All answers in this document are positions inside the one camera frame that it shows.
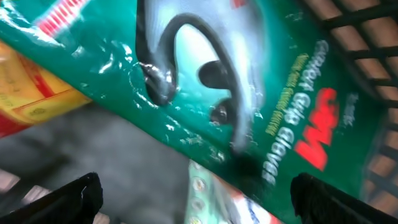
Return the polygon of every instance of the concrete floor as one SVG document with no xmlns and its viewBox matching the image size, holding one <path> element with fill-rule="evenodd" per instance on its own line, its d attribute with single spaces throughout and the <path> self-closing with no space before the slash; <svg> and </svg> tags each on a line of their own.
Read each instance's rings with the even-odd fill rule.
<svg viewBox="0 0 398 224">
<path fill-rule="evenodd" d="M 0 168 L 50 190 L 88 172 L 101 213 L 127 224 L 182 223 L 188 159 L 94 104 L 0 140 Z"/>
</svg>

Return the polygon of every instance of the plastic packaging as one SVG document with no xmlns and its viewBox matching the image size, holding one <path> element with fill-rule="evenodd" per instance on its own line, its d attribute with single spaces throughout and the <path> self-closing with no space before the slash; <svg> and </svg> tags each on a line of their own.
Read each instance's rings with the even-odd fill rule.
<svg viewBox="0 0 398 224">
<path fill-rule="evenodd" d="M 196 162 L 191 161 L 189 174 L 186 224 L 282 224 Z"/>
<path fill-rule="evenodd" d="M 9 45 L 283 222 L 300 222 L 301 172 L 367 197 L 386 110 L 293 1 L 3 0 L 0 15 Z"/>
<path fill-rule="evenodd" d="M 0 137 L 89 102 L 79 91 L 0 42 Z"/>
</svg>

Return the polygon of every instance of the glove package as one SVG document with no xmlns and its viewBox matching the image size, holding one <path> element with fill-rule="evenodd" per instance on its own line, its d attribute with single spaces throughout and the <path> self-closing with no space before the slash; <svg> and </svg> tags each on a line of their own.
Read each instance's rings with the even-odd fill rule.
<svg viewBox="0 0 398 224">
<path fill-rule="evenodd" d="M 0 5 L 0 39 L 281 221 L 301 172 L 365 197 L 387 111 L 293 1 Z"/>
</svg>

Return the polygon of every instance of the product label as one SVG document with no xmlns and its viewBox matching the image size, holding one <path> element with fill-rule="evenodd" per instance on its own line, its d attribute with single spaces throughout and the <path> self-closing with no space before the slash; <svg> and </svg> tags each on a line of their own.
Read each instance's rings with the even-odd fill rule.
<svg viewBox="0 0 398 224">
<path fill-rule="evenodd" d="M 0 122 L 2 135 L 77 108 L 90 100 L 35 63 L 0 43 Z"/>
</svg>

